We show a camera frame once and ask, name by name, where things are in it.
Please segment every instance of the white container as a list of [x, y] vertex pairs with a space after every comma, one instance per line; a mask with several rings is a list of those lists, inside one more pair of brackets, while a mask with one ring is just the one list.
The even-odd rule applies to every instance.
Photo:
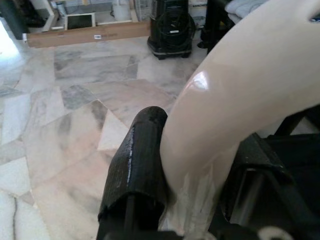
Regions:
[[130, 5], [128, 0], [114, 0], [112, 2], [113, 14], [116, 21], [131, 19]]

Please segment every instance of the black appliance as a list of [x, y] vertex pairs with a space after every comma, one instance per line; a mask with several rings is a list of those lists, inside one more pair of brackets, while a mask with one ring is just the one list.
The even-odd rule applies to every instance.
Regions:
[[152, 0], [151, 33], [147, 44], [163, 60], [188, 58], [192, 51], [195, 23], [188, 13], [188, 0]]

